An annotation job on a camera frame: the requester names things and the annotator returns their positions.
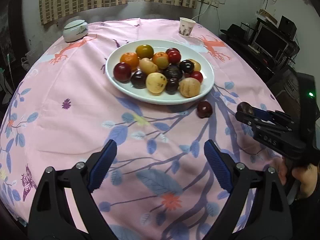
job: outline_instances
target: white plate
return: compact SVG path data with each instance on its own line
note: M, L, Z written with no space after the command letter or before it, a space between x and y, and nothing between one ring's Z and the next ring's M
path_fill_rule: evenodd
M200 94L193 98L185 98L178 91L174 95L169 95L163 91L158 96L152 95L146 88L136 89L132 86L131 82L121 83L113 77L113 68L119 63L120 57L126 52L135 52L139 45L148 44L153 47L155 53L163 51L165 52L168 48L177 48L181 53L181 60L188 58L194 59L201 65L201 73L204 77L201 83ZM160 41L160 40L141 40L134 41L125 44L116 49L108 58L106 62L106 75L111 83L119 89L121 92L127 94L130 97L138 99L143 102L156 104L156 105L179 105L188 102L195 101L205 96L212 89L214 84L214 73L210 63L198 52L193 49L178 44L172 41Z

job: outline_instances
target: black speaker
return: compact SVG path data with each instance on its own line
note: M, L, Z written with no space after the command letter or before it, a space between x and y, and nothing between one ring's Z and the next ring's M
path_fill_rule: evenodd
M291 40L293 40L297 27L294 24L294 22L290 21L288 18L282 16L281 21L278 28L281 32L283 32L285 35L289 36Z

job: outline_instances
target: black sleeve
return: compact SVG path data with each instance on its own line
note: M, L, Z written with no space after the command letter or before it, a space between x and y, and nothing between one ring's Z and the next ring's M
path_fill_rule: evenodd
M305 199L295 200L290 206L292 217L292 240L319 239L320 187L318 182L313 194Z

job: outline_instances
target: screw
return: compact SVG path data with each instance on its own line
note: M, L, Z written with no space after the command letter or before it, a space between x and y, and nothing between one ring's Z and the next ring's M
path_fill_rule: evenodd
M276 170L275 170L274 167L269 167L269 168L268 168L268 171L269 171L271 174L276 173Z
M237 169L243 170L245 168L245 165L243 163L237 163L236 164Z
M50 172L52 172L53 171L53 168L51 167L51 166L49 166L49 167L47 167L46 169L45 169L45 172L46 173L50 173Z
M76 164L76 168L81 170L84 167L84 162L79 162Z

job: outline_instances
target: tablecloth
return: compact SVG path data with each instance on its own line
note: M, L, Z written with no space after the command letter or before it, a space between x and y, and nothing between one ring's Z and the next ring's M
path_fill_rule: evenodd
M212 139L250 169L278 167L280 158L252 139L235 117L242 101L263 110L280 106L258 75L217 36L196 24L190 37L178 21L129 19L96 22L74 43L58 39L19 84L0 129L1 200L14 217L28 216L44 169L69 169L113 139L118 154L92 194L120 239L202 239L228 193L204 157ZM156 106L129 98L105 75L108 56L143 39L184 44L211 64L215 84L206 96L214 114L196 115L195 105ZM85 227L70 191L77 227ZM254 192L236 230L244 227Z

